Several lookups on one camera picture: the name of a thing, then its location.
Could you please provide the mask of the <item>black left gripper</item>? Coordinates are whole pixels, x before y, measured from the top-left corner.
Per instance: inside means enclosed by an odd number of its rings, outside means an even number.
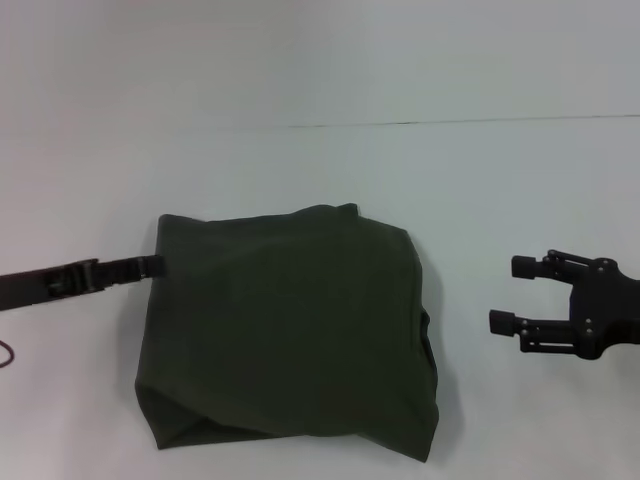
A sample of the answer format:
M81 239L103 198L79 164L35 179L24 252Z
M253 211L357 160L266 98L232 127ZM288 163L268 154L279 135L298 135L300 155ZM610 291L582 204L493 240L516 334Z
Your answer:
M164 275L159 255L109 262L82 260L61 266L1 276L1 310L8 311L94 293L114 285Z

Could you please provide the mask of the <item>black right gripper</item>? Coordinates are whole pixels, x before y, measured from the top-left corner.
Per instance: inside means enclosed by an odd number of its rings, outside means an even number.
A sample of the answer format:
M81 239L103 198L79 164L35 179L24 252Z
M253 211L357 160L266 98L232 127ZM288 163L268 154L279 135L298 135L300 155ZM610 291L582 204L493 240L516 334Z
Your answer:
M596 360L611 346L639 344L639 281L623 274L613 259L549 250L540 260L514 256L511 273L514 278L544 278L573 286L569 320L489 312L491 333L518 336L521 352Z

